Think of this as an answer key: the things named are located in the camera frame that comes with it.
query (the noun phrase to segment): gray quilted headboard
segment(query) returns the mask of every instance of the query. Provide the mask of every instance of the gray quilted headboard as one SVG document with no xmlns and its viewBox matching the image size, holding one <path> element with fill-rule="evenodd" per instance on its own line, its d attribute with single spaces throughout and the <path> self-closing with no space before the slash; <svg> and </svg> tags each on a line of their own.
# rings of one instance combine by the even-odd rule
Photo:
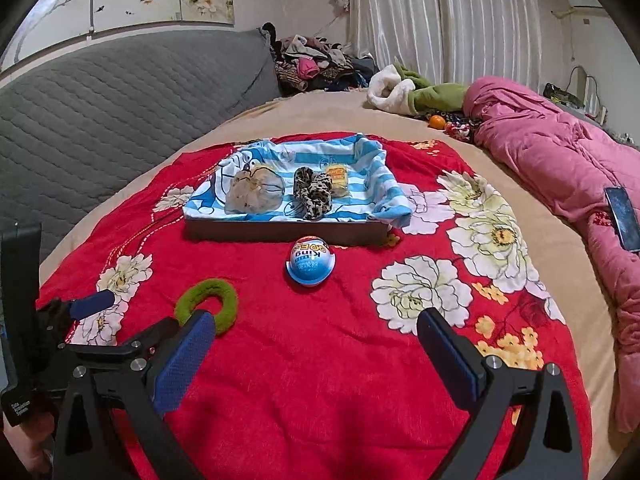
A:
<svg viewBox="0 0 640 480">
<path fill-rule="evenodd" d="M 0 224 L 41 221 L 44 258 L 131 180 L 279 95 L 257 29 L 142 34 L 46 62 L 0 89 Z"/>
</svg>

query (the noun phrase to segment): green blanket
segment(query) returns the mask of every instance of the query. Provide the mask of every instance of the green blanket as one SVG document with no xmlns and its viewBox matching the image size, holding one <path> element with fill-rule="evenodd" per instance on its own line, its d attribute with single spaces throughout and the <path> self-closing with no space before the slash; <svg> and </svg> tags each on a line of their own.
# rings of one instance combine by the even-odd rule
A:
<svg viewBox="0 0 640 480">
<path fill-rule="evenodd" d="M 415 90 L 409 92 L 409 110 L 414 115 L 424 115 L 431 108 L 443 112 L 462 110 L 468 86 L 458 83 L 442 83 L 432 85 L 420 74 L 407 70 L 399 63 L 394 63 L 402 79 L 410 79 L 415 84 Z"/>
</svg>

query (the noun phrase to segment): leopard print scrunchie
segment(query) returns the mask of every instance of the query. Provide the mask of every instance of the leopard print scrunchie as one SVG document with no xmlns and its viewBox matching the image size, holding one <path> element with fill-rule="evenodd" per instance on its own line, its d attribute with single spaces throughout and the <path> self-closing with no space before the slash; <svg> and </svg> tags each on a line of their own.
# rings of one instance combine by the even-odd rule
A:
<svg viewBox="0 0 640 480">
<path fill-rule="evenodd" d="M 303 166 L 293 175 L 293 196 L 303 205 L 305 220 L 318 220 L 331 211 L 332 180 L 326 173 L 315 173 Z"/>
</svg>

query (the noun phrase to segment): yellow snack package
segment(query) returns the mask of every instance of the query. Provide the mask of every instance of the yellow snack package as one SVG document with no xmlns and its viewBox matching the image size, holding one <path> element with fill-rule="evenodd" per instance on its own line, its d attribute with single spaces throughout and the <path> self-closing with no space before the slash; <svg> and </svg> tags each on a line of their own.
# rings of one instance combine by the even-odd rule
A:
<svg viewBox="0 0 640 480">
<path fill-rule="evenodd" d="M 329 164 L 324 172 L 331 177 L 331 195 L 343 197 L 349 194 L 349 178 L 347 167 L 343 164 Z"/>
</svg>

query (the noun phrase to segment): metal screw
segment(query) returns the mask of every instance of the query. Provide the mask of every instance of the metal screw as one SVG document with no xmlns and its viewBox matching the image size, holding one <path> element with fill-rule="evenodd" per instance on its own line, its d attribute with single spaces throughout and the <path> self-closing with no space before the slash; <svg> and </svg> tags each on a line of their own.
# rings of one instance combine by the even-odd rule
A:
<svg viewBox="0 0 640 480">
<path fill-rule="evenodd" d="M 484 362 L 487 363 L 489 368 L 493 368 L 494 370 L 497 370 L 502 366 L 502 359 L 500 359 L 499 357 L 496 357 L 495 355 L 487 356 Z"/>
<path fill-rule="evenodd" d="M 84 377 L 84 374 L 86 373 L 86 366 L 77 366 L 74 368 L 74 377 L 76 379 L 79 379 L 80 377 Z"/>
<path fill-rule="evenodd" d="M 129 366 L 134 372 L 139 372 L 140 370 L 144 370 L 145 369 L 146 360 L 143 359 L 142 357 L 139 357 L 137 359 L 133 359 L 133 361 L 131 362 L 131 364 Z"/>
<path fill-rule="evenodd" d="M 560 375 L 560 367 L 556 363 L 549 363 L 546 366 L 546 371 L 553 376 Z"/>
</svg>

